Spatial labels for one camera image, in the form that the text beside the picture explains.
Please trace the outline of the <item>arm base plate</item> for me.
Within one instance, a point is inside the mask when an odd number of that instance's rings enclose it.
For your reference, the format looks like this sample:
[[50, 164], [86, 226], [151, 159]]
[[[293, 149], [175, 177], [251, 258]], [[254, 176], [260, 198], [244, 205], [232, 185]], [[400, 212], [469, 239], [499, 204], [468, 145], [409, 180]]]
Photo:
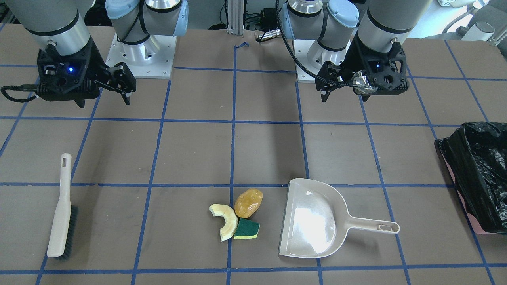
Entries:
[[136, 79], [170, 79], [178, 39], [151, 35], [144, 43], [127, 45], [118, 42], [115, 34], [105, 61], [109, 67], [126, 63]]
[[293, 44], [299, 62], [310, 72], [318, 74], [324, 62], [331, 61], [334, 65], [340, 65], [344, 61], [351, 40], [348, 40], [344, 50], [337, 52], [324, 49], [317, 40], [293, 40]]

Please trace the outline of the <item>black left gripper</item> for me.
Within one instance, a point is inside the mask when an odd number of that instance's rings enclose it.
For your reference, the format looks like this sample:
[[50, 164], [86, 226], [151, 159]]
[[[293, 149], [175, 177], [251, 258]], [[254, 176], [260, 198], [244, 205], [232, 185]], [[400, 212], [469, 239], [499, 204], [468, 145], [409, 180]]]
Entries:
[[327, 102], [335, 89], [353, 88], [353, 92], [366, 102], [370, 96], [399, 95], [409, 89], [407, 57], [397, 37], [387, 44], [388, 51], [370, 49], [358, 36], [340, 65], [326, 61], [315, 78], [315, 86], [322, 102]]

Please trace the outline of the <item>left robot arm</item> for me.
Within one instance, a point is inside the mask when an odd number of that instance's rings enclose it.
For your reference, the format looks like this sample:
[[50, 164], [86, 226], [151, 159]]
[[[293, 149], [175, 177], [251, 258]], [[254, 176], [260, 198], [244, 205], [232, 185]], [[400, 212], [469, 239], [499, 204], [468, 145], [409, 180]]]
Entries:
[[429, 0], [372, 0], [363, 16], [349, 0], [275, 2], [281, 37], [322, 102], [336, 89], [394, 96], [409, 89], [403, 43]]

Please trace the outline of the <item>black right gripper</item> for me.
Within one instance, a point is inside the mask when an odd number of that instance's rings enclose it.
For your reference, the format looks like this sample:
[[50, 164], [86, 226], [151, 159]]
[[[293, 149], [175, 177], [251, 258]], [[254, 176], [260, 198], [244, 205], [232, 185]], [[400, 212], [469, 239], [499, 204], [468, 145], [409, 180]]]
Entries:
[[137, 81], [126, 63], [109, 67], [90, 38], [84, 47], [71, 55], [62, 55], [57, 44], [49, 40], [37, 57], [39, 83], [36, 95], [45, 101], [74, 101], [84, 108], [85, 101], [96, 99], [100, 88], [119, 93], [125, 105], [137, 89]]

